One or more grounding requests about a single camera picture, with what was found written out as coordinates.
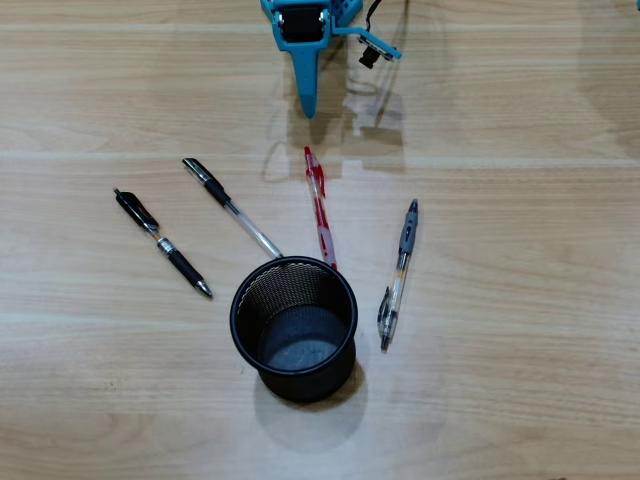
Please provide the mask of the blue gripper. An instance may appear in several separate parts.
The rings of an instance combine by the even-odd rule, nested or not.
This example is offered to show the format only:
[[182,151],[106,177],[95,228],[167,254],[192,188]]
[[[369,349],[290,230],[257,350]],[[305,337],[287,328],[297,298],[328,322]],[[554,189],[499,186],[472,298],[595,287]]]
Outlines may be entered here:
[[302,111],[312,119],[318,101],[319,50],[326,49],[330,39],[331,2],[262,0],[260,5],[278,49],[289,51]]

